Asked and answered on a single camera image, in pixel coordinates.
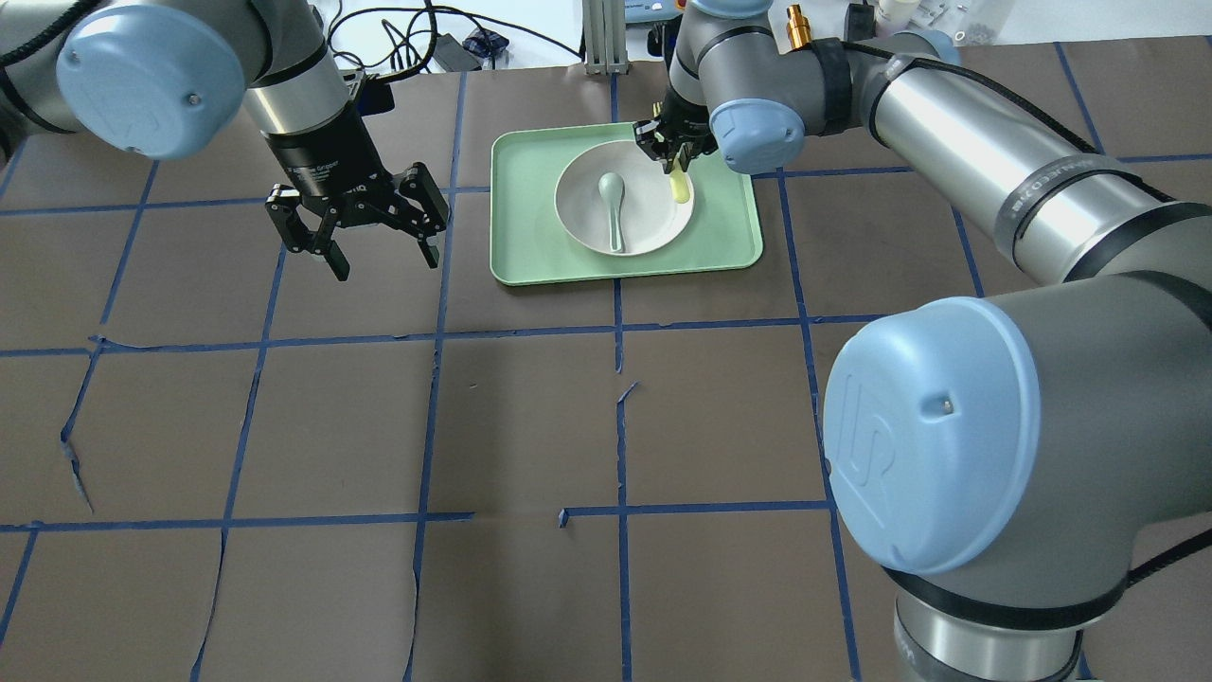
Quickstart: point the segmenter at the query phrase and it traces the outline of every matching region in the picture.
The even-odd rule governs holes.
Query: white bottle
[[[887,38],[909,25],[909,18],[921,0],[880,0],[875,8],[875,35]]]

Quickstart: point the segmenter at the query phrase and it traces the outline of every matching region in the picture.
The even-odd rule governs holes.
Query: yellow object
[[[685,204],[690,201],[690,185],[686,184],[686,171],[674,166],[669,173],[669,188],[674,190],[674,201]]]
[[[800,11],[799,5],[787,8],[787,39],[791,41],[791,50],[801,50],[812,42],[812,27],[808,25],[808,18]]]

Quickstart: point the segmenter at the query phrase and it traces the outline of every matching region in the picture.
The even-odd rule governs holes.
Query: floor
[[[1212,41],[966,59],[1212,202]],[[344,283],[285,257],[246,118],[184,161],[30,139],[0,174],[0,680],[894,680],[819,391],[863,322],[1030,281],[851,131],[754,179],[749,269],[497,283],[492,141],[642,118],[663,78],[400,84],[368,125],[446,185],[442,267],[353,231]],[[1210,607],[1212,556],[1164,572],[1085,672],[1205,677]]]

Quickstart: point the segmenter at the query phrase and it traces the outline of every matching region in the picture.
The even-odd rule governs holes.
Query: white background
[[[795,0],[774,0],[771,8],[772,24],[779,27],[785,21],[787,6]],[[812,23],[817,36],[839,35],[846,5],[850,0],[799,0]],[[313,4],[331,17],[337,0],[313,0]],[[548,34],[576,48],[581,42],[581,0],[447,0],[447,4],[469,12],[478,12],[526,25]],[[410,7],[419,1],[344,0],[345,12],[375,6]],[[364,16],[351,19],[336,36],[335,45],[361,55],[367,62],[377,61],[390,48],[379,18],[395,19],[404,25],[406,12]],[[450,31],[462,41],[474,27],[461,17],[444,16],[439,21],[441,33]],[[526,34],[499,28],[509,38],[510,68],[561,65],[577,58],[559,47]],[[787,38],[776,30],[781,46],[787,48]],[[999,42],[1050,42],[1053,40],[1107,40],[1116,38],[1144,38],[1161,35],[1212,34],[1212,0],[1017,0]],[[628,56],[633,61],[650,59],[645,52],[646,28],[628,31]],[[418,40],[418,50],[424,44]]]

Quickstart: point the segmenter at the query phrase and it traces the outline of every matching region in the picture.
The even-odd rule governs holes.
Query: spoon
[[[602,173],[598,178],[598,193],[610,211],[610,250],[623,250],[623,231],[618,227],[618,212],[623,207],[623,178],[617,172]]]

